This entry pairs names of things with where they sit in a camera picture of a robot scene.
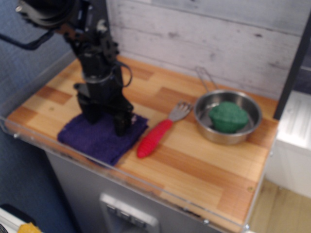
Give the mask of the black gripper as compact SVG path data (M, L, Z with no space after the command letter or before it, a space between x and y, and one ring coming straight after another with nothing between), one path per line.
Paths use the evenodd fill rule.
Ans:
M132 104L122 90L129 86L122 78L121 67L129 68L115 55L84 52L77 55L82 67L84 83L74 85L82 113L90 124L102 118L102 112L111 114L117 136L123 136L132 125Z

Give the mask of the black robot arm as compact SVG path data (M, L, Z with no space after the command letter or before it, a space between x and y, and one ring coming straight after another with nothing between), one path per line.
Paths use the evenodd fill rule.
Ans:
M82 67L84 82L75 84L83 115L91 124L103 113L113 117L115 132L125 134L133 118L133 106L124 97L122 67L117 60L104 0L20 0L17 12L29 23L50 34L59 33Z

